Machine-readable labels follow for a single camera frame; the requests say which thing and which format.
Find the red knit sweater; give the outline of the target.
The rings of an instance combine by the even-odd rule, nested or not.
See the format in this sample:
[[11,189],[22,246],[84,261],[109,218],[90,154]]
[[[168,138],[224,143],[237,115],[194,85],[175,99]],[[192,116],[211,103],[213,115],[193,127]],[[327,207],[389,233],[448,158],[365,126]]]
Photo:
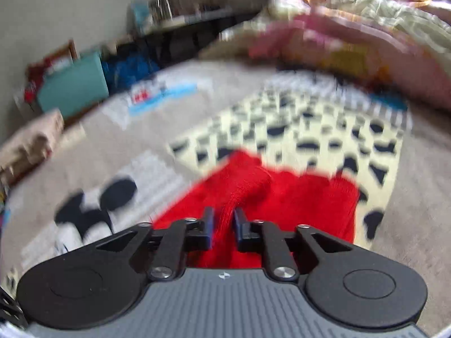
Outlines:
[[292,231],[308,224],[346,242],[354,241],[357,186],[337,173],[327,177],[318,172],[295,174],[263,166],[257,156],[235,151],[226,164],[211,173],[173,204],[154,228],[164,229],[185,217],[198,217],[205,208],[215,212],[213,247],[190,253],[188,265],[206,269],[254,269],[261,267],[256,253],[237,249],[232,229],[236,208],[250,220],[269,221]]

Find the Mickey Mouse fleece blanket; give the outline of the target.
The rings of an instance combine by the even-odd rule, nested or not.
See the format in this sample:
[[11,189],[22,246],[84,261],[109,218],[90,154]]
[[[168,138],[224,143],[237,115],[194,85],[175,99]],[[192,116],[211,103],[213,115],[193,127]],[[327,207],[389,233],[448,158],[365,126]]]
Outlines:
[[14,187],[1,241],[6,284],[58,253],[155,221],[243,149],[267,166],[354,180],[355,242],[423,276],[426,332],[449,325],[448,114],[396,110],[325,76],[265,66],[194,61],[158,79],[197,89],[136,114],[126,95],[109,99]]

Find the beige folded garment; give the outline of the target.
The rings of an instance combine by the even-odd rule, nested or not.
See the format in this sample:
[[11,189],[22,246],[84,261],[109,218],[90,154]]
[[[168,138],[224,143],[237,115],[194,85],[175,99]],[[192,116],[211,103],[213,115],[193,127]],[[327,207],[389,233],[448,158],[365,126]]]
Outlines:
[[64,129],[59,109],[42,114],[1,146],[1,180],[12,184],[55,151]]

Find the teal storage box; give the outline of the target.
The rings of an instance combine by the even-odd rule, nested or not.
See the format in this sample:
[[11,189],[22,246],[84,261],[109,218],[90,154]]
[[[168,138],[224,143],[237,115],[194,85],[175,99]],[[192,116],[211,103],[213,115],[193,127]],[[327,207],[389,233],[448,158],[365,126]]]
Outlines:
[[37,103],[42,112],[58,109],[67,119],[108,96],[100,54],[94,52],[46,77],[37,94]]

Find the blue plastic bag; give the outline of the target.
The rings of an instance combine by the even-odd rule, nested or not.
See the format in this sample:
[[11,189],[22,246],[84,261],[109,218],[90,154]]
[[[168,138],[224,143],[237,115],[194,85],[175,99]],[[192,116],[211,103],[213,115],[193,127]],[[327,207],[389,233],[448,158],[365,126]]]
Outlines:
[[111,56],[102,60],[101,64],[110,93],[128,90],[160,70],[153,60],[140,53],[129,54],[127,57]]

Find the dark side table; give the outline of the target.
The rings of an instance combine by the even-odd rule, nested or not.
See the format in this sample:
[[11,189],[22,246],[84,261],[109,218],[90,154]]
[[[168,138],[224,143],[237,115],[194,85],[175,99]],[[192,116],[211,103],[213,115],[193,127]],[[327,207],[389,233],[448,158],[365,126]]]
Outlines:
[[150,32],[120,43],[116,56],[126,58],[141,54],[160,68],[192,59],[201,49],[215,41],[224,30],[249,21],[259,10],[221,9],[201,15],[188,15],[178,25],[157,26]]

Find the floral quilted comforter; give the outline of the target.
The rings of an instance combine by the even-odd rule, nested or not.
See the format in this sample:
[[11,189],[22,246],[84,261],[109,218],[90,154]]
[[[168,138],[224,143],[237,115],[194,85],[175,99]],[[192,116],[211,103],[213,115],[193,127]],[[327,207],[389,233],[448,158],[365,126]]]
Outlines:
[[248,57],[332,72],[450,109],[450,0],[271,0],[201,59]]

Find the metal rack on table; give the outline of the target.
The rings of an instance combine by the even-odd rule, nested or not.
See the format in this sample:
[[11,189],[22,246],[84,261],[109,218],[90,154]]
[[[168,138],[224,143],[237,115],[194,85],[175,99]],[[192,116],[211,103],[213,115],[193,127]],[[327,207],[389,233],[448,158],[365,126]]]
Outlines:
[[157,22],[172,20],[174,17],[172,0],[150,0],[149,9]]

